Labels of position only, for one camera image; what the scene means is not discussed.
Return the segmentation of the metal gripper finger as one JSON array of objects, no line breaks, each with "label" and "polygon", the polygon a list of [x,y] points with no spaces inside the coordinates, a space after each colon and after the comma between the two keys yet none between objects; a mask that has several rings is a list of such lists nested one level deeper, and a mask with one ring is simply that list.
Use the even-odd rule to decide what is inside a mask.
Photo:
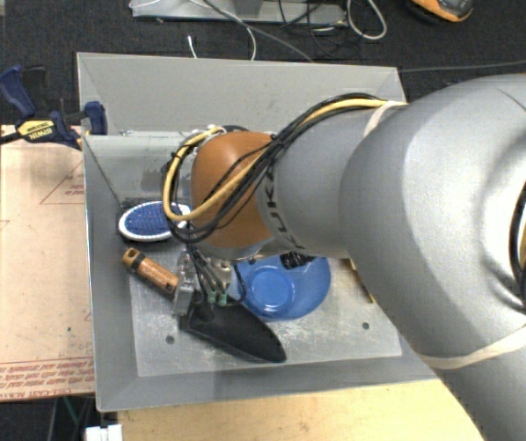
[{"label": "metal gripper finger", "polygon": [[177,286],[173,295],[173,315],[186,316],[196,290],[196,271],[190,254],[187,251],[180,253],[176,265]]}]

